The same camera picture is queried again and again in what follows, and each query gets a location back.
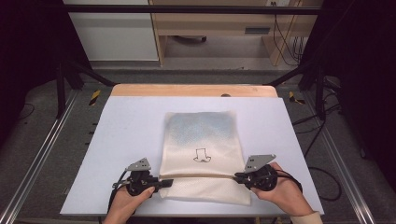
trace white sleeve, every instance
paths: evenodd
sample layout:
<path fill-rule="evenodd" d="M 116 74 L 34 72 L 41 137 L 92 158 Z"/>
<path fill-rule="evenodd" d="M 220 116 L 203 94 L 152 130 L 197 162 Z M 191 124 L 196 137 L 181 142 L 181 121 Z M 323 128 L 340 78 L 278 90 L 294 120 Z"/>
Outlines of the white sleeve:
<path fill-rule="evenodd" d="M 319 212 L 304 217 L 290 217 L 293 224 L 322 224 Z"/>

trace white cabinet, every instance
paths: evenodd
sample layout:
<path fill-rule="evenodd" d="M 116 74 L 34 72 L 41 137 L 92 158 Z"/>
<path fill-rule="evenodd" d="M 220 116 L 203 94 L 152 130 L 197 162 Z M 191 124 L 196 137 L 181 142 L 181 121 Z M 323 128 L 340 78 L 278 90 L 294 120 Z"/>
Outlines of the white cabinet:
<path fill-rule="evenodd" d="M 64 0 L 65 4 L 147 5 L 147 0 Z M 90 61 L 158 61 L 150 14 L 69 13 Z"/>

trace cloth bag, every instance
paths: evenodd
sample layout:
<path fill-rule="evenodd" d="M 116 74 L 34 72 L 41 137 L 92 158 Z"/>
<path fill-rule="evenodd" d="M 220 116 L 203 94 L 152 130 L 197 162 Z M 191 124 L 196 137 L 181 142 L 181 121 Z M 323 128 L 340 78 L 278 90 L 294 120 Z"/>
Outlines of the cloth bag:
<path fill-rule="evenodd" d="M 245 168 L 234 112 L 167 113 L 160 179 L 174 179 L 161 197 L 250 205 L 250 191 L 232 177 Z"/>

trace printed icon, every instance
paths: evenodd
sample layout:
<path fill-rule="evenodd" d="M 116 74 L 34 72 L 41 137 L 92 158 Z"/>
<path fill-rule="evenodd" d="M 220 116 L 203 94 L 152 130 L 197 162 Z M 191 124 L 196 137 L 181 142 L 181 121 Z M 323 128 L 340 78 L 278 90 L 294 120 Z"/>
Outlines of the printed icon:
<path fill-rule="evenodd" d="M 197 162 L 210 162 L 211 157 L 206 156 L 206 148 L 197 148 L 195 149 L 197 153 L 197 157 L 194 158 Z"/>

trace hand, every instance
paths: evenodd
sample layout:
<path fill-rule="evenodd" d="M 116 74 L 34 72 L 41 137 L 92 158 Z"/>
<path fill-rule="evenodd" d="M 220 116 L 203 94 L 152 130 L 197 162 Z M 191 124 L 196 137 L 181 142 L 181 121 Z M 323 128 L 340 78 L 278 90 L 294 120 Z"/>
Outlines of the hand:
<path fill-rule="evenodd" d="M 276 170 L 282 170 L 276 162 L 270 163 L 270 165 Z M 302 217 L 314 213 L 297 185 L 285 177 L 279 177 L 277 179 L 276 187 L 273 190 L 262 191 L 255 188 L 251 188 L 250 190 L 259 199 L 276 204 L 292 217 Z"/>
<path fill-rule="evenodd" d="M 145 189 L 137 196 L 131 196 L 126 187 L 122 187 L 117 191 L 111 204 L 110 211 L 103 221 L 104 224 L 124 224 L 128 218 L 134 213 L 134 210 L 154 192 L 155 188 Z"/>

